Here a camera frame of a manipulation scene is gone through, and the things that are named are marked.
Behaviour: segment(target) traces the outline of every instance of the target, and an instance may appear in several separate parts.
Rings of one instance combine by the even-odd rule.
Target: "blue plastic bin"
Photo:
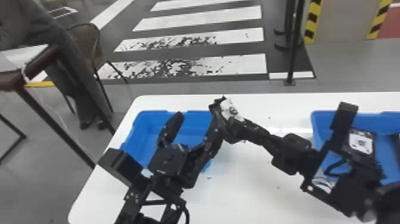
[[[326,140],[330,139],[332,131],[330,124],[335,115],[335,111],[314,111],[311,114],[311,122],[314,136],[314,148],[320,150]],[[397,147],[389,139],[389,135],[400,133],[400,113],[383,112],[380,114],[360,114],[356,115],[352,127],[363,129],[376,134],[375,152],[376,159],[383,168],[386,179],[382,179],[382,184],[400,181],[400,162],[398,161]],[[329,152],[321,167],[323,170],[327,166],[339,161],[342,157],[336,153]],[[332,170],[333,173],[345,173],[350,170],[350,166],[344,164]]]
[[[142,111],[132,125],[127,139],[121,145],[121,149],[130,154],[143,167],[147,167],[154,155],[156,140],[161,129],[175,112],[170,111]],[[185,117],[175,144],[184,144],[194,147],[200,144],[211,122],[209,111],[188,111],[182,113]],[[203,171],[211,164],[207,163]]]

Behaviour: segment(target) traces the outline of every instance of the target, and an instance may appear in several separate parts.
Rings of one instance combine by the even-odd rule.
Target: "gray jacket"
[[[62,30],[34,0],[0,0],[0,50],[52,42]]]

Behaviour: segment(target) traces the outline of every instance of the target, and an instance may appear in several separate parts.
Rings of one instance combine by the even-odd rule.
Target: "yellow line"
[[[311,44],[311,43],[314,43],[314,40],[309,38],[308,36],[305,36],[304,37],[304,43],[305,44]]]
[[[24,85],[25,87],[49,87],[54,86],[54,83],[51,81],[43,81],[43,82],[31,82]]]
[[[320,15],[321,14],[321,6],[322,6],[322,2],[321,2],[321,5],[317,5],[312,2],[310,4],[310,10],[308,13],[314,13],[315,15]]]
[[[317,16],[317,21],[313,22],[311,20],[307,20],[305,28],[311,32],[314,33],[314,36],[312,38],[309,38],[307,36],[304,37],[304,43],[305,44],[311,44],[314,43],[315,36],[317,34],[317,28],[318,28],[318,22],[320,21],[320,15],[322,11],[322,4],[324,1],[321,1],[321,4],[316,4],[315,2],[310,3],[310,7],[308,9],[308,14],[313,13]]]
[[[390,5],[390,3],[392,3],[392,1],[393,1],[393,0],[382,0],[382,1],[380,2],[380,4],[379,4],[379,9],[381,9],[381,8],[387,6],[387,5]]]
[[[387,7],[388,5],[390,5],[390,3],[392,3],[393,0],[381,0],[378,10],[376,10],[376,14],[375,14],[375,18],[372,21],[372,25],[370,27],[370,29],[368,30],[368,34],[367,34],[367,39],[376,39],[378,37],[379,34],[379,30],[376,30],[375,32],[371,33],[371,29],[378,25],[378,24],[382,24],[385,21],[386,15],[388,14],[388,12],[383,13],[382,15],[378,15],[379,10],[381,10],[383,7]]]

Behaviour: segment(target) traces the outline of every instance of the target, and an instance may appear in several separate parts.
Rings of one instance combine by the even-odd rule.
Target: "robotic arm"
[[[186,223],[189,223],[186,202],[180,195],[183,189],[195,186],[201,170],[217,155],[223,140],[230,144],[250,141],[264,147],[273,156],[273,166],[288,175],[301,174],[304,181],[300,188],[304,192],[345,216],[356,215],[362,222],[377,219],[377,224],[399,222],[400,183],[381,185],[380,180],[385,175],[374,157],[346,146],[357,106],[340,104],[331,124],[332,137],[320,151],[311,148],[310,141],[296,134],[290,133],[282,138],[270,134],[241,117],[225,97],[216,99],[209,109],[211,124],[203,142],[193,148],[172,144],[185,119],[182,113],[176,113],[164,125],[157,139],[157,150],[148,166],[153,173],[150,178],[142,175],[143,167],[122,150],[109,149],[99,160],[100,166],[129,186],[124,198],[126,203],[116,224],[175,224],[182,213],[186,216]],[[347,162],[352,169],[349,173],[337,175],[337,182],[328,193],[314,183],[315,174],[329,151],[341,155],[343,159],[340,163]],[[163,200],[146,200],[150,192]],[[166,208],[160,222],[140,213],[142,206],[161,204]]]

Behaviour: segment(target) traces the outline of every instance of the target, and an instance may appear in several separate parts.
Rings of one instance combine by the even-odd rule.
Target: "table leg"
[[[58,125],[58,123],[43,109],[43,107],[23,88],[19,86],[15,92],[32,108],[58,136],[92,169],[95,162],[79,147],[79,145]]]
[[[26,138],[26,135],[17,127],[15,127],[9,120],[7,120],[2,114],[0,114],[0,120],[5,123],[10,129],[18,134],[18,139],[12,143],[12,145],[6,150],[6,152],[0,157],[1,161],[22,141]]]

